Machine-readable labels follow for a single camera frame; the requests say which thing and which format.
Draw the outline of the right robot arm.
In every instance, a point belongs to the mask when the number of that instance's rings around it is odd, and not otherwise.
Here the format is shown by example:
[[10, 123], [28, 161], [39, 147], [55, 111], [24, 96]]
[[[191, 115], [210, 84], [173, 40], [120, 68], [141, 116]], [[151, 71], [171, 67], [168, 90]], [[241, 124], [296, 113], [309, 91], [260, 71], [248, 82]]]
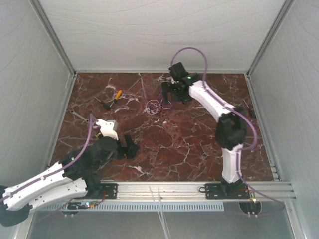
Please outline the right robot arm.
[[169, 73], [172, 81], [161, 84], [163, 102], [168, 104], [169, 93], [184, 104], [195, 99], [217, 122], [215, 140], [222, 149], [222, 178], [225, 181], [221, 184], [220, 191], [224, 197], [232, 198], [238, 192], [236, 182], [241, 176], [238, 167], [240, 159], [236, 159], [236, 153], [243, 148], [247, 135], [246, 123], [237, 115], [237, 113], [243, 114], [242, 109], [228, 104], [202, 80], [198, 73], [187, 72], [180, 62], [171, 65]]

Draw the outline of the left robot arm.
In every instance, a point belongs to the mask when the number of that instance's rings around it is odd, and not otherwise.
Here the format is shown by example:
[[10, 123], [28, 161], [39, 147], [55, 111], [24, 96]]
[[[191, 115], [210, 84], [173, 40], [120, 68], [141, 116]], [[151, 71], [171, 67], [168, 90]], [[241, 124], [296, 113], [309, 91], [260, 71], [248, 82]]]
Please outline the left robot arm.
[[111, 137], [67, 154], [47, 170], [15, 186], [0, 187], [0, 224], [11, 227], [48, 205], [75, 198], [97, 199], [104, 189], [97, 171], [113, 160], [134, 159], [140, 149], [126, 134], [126, 146]]

